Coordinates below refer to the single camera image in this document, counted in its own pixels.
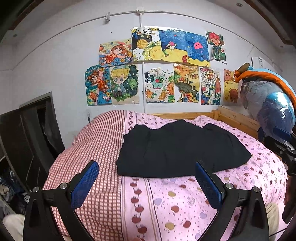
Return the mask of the black coat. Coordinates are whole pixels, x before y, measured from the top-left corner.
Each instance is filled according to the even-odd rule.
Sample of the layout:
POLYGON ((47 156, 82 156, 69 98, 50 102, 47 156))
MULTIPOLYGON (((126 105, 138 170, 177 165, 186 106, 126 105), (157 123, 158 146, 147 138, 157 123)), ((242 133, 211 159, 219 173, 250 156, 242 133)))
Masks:
POLYGON ((240 167, 250 158, 248 149, 227 130, 178 120, 158 129, 135 125, 123 137, 116 165, 120 176, 174 178, 193 176, 197 161, 215 173, 240 167))

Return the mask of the orange girl blue drawing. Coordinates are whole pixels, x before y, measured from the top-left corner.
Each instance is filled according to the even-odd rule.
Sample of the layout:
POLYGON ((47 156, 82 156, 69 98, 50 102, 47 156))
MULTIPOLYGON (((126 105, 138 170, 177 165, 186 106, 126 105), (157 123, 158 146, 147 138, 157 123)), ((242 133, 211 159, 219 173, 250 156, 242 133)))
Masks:
POLYGON ((91 66, 85 73, 85 90, 88 106, 111 104, 109 68, 91 66))

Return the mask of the blue sea jellyfish drawing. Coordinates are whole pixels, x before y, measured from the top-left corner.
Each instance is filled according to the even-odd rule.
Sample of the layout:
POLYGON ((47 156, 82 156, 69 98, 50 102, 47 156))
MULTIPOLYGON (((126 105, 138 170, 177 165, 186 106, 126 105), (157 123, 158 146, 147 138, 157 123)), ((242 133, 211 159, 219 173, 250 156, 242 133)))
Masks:
POLYGON ((166 62, 210 66, 207 38, 181 29, 159 29, 162 57, 166 62))

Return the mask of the white air conditioner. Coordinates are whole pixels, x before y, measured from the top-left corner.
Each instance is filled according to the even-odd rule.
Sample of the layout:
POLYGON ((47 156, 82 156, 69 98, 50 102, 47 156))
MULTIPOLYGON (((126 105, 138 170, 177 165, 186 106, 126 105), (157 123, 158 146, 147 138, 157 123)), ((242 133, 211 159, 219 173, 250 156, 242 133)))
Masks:
POLYGON ((252 57, 251 62, 254 69, 264 68, 274 71, 274 67, 261 57, 252 57))

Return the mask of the orange fruit drawing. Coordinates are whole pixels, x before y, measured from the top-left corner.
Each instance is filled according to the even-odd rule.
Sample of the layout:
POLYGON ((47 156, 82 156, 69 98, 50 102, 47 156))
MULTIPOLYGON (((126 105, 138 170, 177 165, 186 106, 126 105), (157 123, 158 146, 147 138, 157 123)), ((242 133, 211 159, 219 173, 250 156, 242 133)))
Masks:
POLYGON ((144 81, 146 103, 175 102, 173 64, 151 64, 146 66, 144 72, 144 81))

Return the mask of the flying girl drawing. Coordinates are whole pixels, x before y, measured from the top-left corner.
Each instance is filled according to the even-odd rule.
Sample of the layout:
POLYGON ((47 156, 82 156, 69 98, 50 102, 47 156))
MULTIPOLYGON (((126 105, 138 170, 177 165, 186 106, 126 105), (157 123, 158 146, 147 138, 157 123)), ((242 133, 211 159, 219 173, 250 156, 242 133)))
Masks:
POLYGON ((119 66, 133 62, 132 39, 99 45, 98 63, 101 67, 119 66))

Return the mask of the beige knit sleeve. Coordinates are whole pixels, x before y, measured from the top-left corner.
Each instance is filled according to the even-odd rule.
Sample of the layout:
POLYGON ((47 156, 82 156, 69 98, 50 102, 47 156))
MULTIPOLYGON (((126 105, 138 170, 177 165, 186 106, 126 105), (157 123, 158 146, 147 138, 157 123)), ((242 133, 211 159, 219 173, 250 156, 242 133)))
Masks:
POLYGON ((279 208, 276 203, 271 202, 265 206, 265 209, 267 214, 269 235, 273 235, 278 231, 278 226, 280 223, 279 208))

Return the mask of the red 2024 festival drawing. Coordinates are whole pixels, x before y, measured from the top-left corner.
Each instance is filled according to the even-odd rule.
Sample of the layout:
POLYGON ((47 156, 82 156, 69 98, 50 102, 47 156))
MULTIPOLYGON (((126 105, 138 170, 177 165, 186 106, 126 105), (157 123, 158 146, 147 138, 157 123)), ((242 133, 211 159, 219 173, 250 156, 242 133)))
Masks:
POLYGON ((221 74, 217 69, 201 68, 201 105, 221 104, 221 74))

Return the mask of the red hair character drawing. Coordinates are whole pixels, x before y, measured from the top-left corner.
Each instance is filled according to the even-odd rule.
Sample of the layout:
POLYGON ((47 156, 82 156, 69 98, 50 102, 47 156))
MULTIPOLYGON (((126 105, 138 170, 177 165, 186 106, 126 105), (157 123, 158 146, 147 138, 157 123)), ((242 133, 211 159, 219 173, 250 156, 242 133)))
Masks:
POLYGON ((219 61, 227 64, 226 51, 223 36, 215 32, 206 31, 208 44, 212 46, 211 60, 219 61))

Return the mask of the wooden bed frame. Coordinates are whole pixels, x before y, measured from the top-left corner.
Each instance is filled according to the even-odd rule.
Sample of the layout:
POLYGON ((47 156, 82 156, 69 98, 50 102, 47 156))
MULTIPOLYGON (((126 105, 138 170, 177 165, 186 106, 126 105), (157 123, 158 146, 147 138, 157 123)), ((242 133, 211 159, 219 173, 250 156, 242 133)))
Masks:
POLYGON ((204 115, 210 117, 216 121, 222 121, 233 128, 237 128, 244 133, 252 136, 253 138, 259 140, 258 130, 260 125, 257 121, 249 118, 240 113, 236 113, 230 109, 224 107, 218 107, 217 109, 212 109, 211 112, 196 112, 196 113, 153 113, 152 115, 158 116, 160 118, 169 118, 174 120, 193 120, 198 116, 204 115))

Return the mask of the orange clear storage bag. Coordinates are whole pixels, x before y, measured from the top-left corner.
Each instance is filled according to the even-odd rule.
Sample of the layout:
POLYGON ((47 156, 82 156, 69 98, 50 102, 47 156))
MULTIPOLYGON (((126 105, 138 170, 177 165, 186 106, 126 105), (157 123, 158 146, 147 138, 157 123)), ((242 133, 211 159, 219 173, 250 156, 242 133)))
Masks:
POLYGON ((295 127, 295 91, 279 74, 269 69, 254 69, 245 63, 234 71, 243 107, 262 127, 265 137, 275 136, 275 126, 291 133, 295 127))

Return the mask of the yellow bear drawing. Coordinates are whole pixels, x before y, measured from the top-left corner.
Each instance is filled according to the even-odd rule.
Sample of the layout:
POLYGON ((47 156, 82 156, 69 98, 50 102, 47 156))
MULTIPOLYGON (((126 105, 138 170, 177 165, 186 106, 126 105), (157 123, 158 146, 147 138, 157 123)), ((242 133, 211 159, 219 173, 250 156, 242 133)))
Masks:
POLYGON ((228 69, 223 70, 224 74, 224 96, 225 105, 238 104, 238 83, 235 82, 234 72, 228 69))

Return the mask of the black yellow moon drawing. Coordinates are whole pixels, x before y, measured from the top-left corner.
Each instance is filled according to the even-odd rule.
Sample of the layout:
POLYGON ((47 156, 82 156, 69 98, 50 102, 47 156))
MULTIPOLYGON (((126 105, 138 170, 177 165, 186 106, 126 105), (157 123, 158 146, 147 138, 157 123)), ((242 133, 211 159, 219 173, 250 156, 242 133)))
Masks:
POLYGON ((133 61, 158 61, 163 51, 157 26, 135 27, 131 29, 133 61))

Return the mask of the pink apple print quilt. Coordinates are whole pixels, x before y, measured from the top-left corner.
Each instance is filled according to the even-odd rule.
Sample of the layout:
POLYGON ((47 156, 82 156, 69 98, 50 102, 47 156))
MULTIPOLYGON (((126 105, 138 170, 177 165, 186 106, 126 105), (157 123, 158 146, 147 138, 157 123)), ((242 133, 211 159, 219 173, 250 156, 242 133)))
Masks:
MULTIPOLYGON (((198 240, 217 211, 194 176, 159 179, 117 175, 115 163, 123 136, 135 124, 153 129, 174 121, 128 110, 96 116, 57 157, 43 189, 69 182, 94 160, 99 164, 99 175, 76 213, 95 240, 198 240)), ((186 121, 200 127, 217 125, 238 137, 250 151, 246 164, 217 173, 224 183, 246 190, 257 186, 264 204, 283 201, 287 172, 276 154, 222 121, 204 115, 186 121)))

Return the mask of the dark wooden cabinet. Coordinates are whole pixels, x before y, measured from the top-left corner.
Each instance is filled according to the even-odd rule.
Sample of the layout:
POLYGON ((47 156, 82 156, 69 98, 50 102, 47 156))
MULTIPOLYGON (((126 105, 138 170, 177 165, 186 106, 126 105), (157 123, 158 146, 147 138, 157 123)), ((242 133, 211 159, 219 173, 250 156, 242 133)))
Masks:
POLYGON ((44 186, 49 169, 65 150, 51 92, 1 114, 1 147, 27 192, 44 186))

